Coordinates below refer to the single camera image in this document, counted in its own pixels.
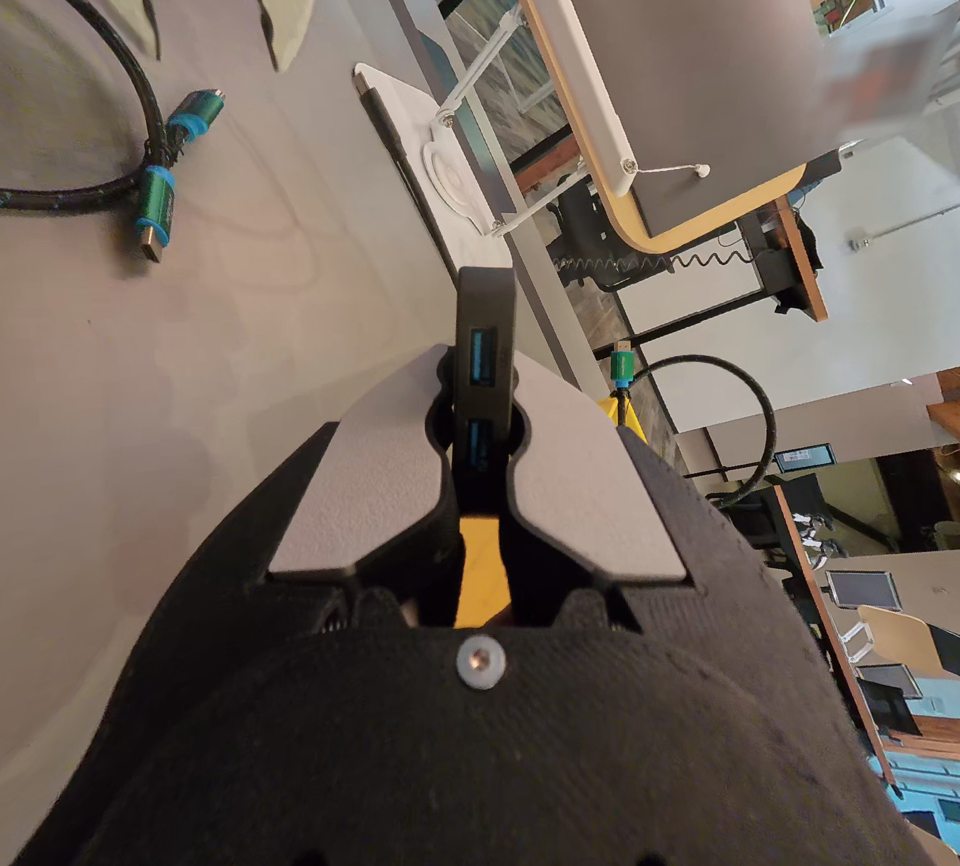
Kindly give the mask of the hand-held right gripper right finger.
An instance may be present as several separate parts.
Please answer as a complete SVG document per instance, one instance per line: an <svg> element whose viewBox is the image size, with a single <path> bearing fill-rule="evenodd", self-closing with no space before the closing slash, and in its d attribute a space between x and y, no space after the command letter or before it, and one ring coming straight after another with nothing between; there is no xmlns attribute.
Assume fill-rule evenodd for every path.
<svg viewBox="0 0 960 866"><path fill-rule="evenodd" d="M513 621L550 625L571 593L591 590L631 623L621 590L684 584L687 566L609 417L524 354L514 368L522 437L501 513Z"/></svg>

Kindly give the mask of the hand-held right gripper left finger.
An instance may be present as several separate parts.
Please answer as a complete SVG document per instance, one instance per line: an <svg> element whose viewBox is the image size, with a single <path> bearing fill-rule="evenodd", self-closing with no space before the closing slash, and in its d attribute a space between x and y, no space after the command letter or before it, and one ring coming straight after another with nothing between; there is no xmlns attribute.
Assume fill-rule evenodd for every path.
<svg viewBox="0 0 960 866"><path fill-rule="evenodd" d="M419 624L453 624L461 511L443 431L449 353L429 347L342 416L279 539L272 578L382 588L414 603Z"/></svg>

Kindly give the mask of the yellow plastic bin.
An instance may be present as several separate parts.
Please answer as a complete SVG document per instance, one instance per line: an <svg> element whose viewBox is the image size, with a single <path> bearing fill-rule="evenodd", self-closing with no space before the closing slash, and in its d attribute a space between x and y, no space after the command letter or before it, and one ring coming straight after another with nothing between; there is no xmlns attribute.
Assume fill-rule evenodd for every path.
<svg viewBox="0 0 960 866"><path fill-rule="evenodd" d="M513 625L509 582L500 556L498 518L491 515L463 516L460 533L465 558L455 628Z"/></svg>

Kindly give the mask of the black usb hub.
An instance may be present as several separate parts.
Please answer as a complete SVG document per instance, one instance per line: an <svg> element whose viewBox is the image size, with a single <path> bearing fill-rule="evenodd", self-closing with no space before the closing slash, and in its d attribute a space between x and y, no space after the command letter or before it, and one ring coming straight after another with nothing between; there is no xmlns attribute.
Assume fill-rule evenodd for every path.
<svg viewBox="0 0 960 866"><path fill-rule="evenodd" d="M512 269L463 267L449 365L451 472L460 512L496 516L512 452L517 285Z"/></svg>

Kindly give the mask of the white metal strut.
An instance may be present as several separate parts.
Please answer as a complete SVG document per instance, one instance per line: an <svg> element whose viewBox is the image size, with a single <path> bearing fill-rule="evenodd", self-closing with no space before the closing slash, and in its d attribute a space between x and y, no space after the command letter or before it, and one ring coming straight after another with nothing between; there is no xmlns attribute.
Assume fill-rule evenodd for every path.
<svg viewBox="0 0 960 866"><path fill-rule="evenodd" d="M438 105L437 111L430 121L431 129L450 129L452 127L455 115L465 101L467 94L474 89L478 79L498 57L500 51L508 44L514 33L524 25L526 25L526 17L522 5L516 3L502 15L496 30L481 52L474 58L474 61L453 90Z"/></svg>
<svg viewBox="0 0 960 866"><path fill-rule="evenodd" d="M544 194L540 199L534 202L533 205L528 206L522 212L516 213L513 217L506 221L494 221L493 228L488 234L489 237L498 238L501 236L506 236L521 224L531 220L537 212L540 212L551 204L556 203L556 201L559 200L559 198L570 188L573 188L583 180L588 179L590 176L591 171L581 157L575 170L567 175L562 181L559 181L550 192Z"/></svg>

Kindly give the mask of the black office chair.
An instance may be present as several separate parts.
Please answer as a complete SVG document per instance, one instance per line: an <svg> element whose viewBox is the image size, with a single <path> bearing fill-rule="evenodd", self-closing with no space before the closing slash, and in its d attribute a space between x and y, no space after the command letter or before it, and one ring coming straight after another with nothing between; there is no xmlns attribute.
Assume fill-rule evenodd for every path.
<svg viewBox="0 0 960 866"><path fill-rule="evenodd" d="M589 177L566 189L546 210L559 229L558 237L546 249L564 288L592 280L609 293L642 280L638 251L624 243L611 226Z"/></svg>

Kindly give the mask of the grey monitor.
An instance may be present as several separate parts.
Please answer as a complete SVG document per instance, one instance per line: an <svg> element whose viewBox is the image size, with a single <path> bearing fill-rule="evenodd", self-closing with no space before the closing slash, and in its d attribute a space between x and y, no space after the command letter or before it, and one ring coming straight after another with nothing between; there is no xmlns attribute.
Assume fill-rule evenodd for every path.
<svg viewBox="0 0 960 866"><path fill-rule="evenodd" d="M825 590L839 609L872 607L900 613L903 603L892 574L885 570L828 569Z"/></svg>

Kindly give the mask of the white mounting bar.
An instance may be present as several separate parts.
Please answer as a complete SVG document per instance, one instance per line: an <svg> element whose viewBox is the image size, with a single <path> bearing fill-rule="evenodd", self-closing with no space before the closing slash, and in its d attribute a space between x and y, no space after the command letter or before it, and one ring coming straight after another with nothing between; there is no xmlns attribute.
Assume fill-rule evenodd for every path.
<svg viewBox="0 0 960 866"><path fill-rule="evenodd" d="M606 193L622 198L640 167L574 2L529 0L529 7L583 156Z"/></svg>

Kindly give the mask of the dark wooden desk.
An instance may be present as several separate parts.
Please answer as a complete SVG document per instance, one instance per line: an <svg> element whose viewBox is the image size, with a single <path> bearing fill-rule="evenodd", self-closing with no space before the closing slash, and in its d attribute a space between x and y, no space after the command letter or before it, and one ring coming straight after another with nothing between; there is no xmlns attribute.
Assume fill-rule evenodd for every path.
<svg viewBox="0 0 960 866"><path fill-rule="evenodd" d="M777 315L798 311L816 323L829 319L818 285L823 264L810 227L786 197L763 204L735 221L749 252L760 290Z"/></svg>

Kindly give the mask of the grey panel with wooden edge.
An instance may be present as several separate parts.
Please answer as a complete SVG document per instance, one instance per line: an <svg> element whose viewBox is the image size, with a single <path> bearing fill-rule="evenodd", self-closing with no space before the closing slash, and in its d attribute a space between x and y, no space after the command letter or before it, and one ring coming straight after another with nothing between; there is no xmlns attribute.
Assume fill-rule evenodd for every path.
<svg viewBox="0 0 960 866"><path fill-rule="evenodd" d="M518 0L566 120L529 0ZM614 230L666 253L785 196L834 149L810 0L573 0L638 163Z"/></svg>

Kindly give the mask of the small wall screen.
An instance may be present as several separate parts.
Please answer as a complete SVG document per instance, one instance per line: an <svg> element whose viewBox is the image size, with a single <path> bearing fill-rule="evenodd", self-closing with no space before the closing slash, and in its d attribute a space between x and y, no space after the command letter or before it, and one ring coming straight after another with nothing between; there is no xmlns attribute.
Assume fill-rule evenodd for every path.
<svg viewBox="0 0 960 866"><path fill-rule="evenodd" d="M836 465L837 460L828 442L774 453L774 464L782 475L803 473Z"/></svg>

